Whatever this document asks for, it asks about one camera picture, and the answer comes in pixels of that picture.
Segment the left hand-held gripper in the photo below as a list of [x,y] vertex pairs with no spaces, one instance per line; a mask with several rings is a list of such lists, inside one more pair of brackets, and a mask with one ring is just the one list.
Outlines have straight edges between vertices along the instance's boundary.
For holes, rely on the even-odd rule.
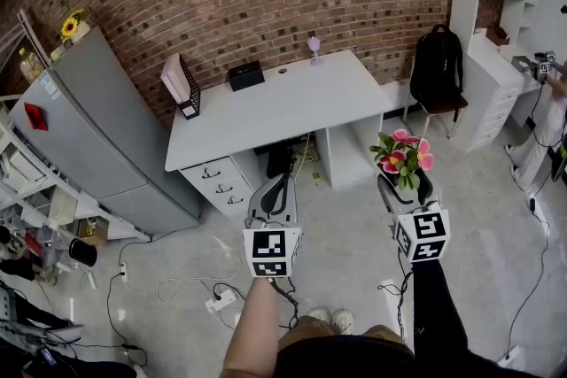
[[243,231],[246,261],[254,278],[292,275],[301,247],[295,181],[291,174],[265,182],[249,202]]

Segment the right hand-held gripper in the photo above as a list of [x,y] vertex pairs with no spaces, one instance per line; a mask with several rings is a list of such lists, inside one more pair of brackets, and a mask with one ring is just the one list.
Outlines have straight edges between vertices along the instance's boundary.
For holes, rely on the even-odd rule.
[[448,210],[442,206],[437,179],[418,170],[418,189],[399,189],[390,174],[380,172],[377,187],[392,216],[392,238],[410,263],[439,260],[451,237]]

